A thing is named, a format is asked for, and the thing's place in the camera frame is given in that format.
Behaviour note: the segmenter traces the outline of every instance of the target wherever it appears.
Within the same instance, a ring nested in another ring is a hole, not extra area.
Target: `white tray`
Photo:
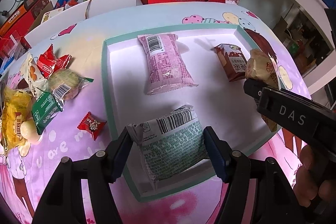
[[[146,95],[149,71],[139,34],[174,33],[179,36],[182,59],[197,87]],[[238,45],[246,60],[258,48],[237,25],[188,24],[133,32],[105,41],[102,51],[102,79],[112,139],[129,123],[141,123],[166,115],[188,103],[194,106],[202,128],[212,126],[231,148],[250,155],[274,133],[256,111],[253,98],[243,91],[244,80],[229,82],[213,48],[220,43]],[[215,175],[210,160],[202,160],[181,174],[159,181],[154,190],[142,169],[134,144],[123,175],[135,198],[150,201],[177,193]]]

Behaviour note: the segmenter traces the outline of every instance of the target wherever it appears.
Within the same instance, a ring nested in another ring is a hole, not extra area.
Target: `finger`
[[[298,190],[298,185],[297,184],[294,185],[293,191],[294,191],[294,194],[297,198],[297,201],[299,202],[299,204],[301,206],[304,206],[304,207],[309,207],[310,206],[310,199],[301,195],[300,191]]]
[[[309,171],[304,167],[301,166],[296,173],[296,185],[298,192],[303,196],[310,200],[314,199],[319,189],[313,178],[311,177]]]
[[[309,145],[306,145],[304,148],[302,148],[299,155],[299,160],[307,170],[309,170],[310,166],[312,166],[314,161],[314,153]]]
[[[320,186],[319,196],[327,202],[336,198],[336,180],[324,181]]]

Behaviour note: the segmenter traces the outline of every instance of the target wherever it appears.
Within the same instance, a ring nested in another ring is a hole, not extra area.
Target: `bolt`
[[[66,163],[66,162],[68,162],[69,160],[70,160],[70,158],[67,157],[67,156],[61,158],[61,162],[62,162],[62,163]]]
[[[96,153],[96,156],[97,156],[98,158],[104,157],[104,156],[105,156],[105,151],[104,151],[104,150],[100,150],[100,151],[98,151],[98,152]]]
[[[238,150],[234,150],[232,151],[232,155],[236,158],[239,158],[242,155],[242,153]]]
[[[275,159],[274,158],[267,158],[267,161],[270,163],[270,164],[275,164]]]

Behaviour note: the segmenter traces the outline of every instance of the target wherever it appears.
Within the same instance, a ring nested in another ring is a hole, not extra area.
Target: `transparent plastic wrapper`
[[[150,71],[148,95],[197,86],[183,62],[175,34],[139,35]]]
[[[69,69],[59,69],[49,77],[46,90],[64,103],[75,98],[91,82],[93,79],[83,78]]]
[[[30,93],[5,87],[1,144],[6,153],[14,147],[25,145],[27,140],[21,135],[21,124],[28,119],[31,107]]]
[[[28,53],[26,60],[22,64],[22,68],[25,81],[27,82],[31,93],[35,98],[40,97],[47,80],[40,72],[30,53]]]
[[[261,80],[271,87],[280,89],[277,73],[275,72],[272,61],[267,56],[267,54],[259,49],[253,49],[250,51],[250,53],[251,58],[247,61],[246,64],[246,78]],[[264,115],[261,115],[261,117],[271,132],[275,132],[277,130],[277,124],[275,122],[265,117]]]
[[[207,157],[203,130],[191,105],[126,128],[139,147],[142,167],[154,189],[158,180],[179,174]]]

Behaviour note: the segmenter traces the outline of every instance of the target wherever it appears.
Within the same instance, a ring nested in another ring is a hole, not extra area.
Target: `small red candy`
[[[57,59],[54,54],[53,45],[50,44],[49,48],[45,51],[45,53],[40,55],[36,65],[40,69],[42,75],[48,79],[51,74],[53,74],[60,68],[66,69],[70,59],[70,54],[63,55],[62,57]]]
[[[92,117],[91,112],[88,112],[77,128],[91,133],[93,139],[96,140],[105,124],[106,122],[98,122]]]

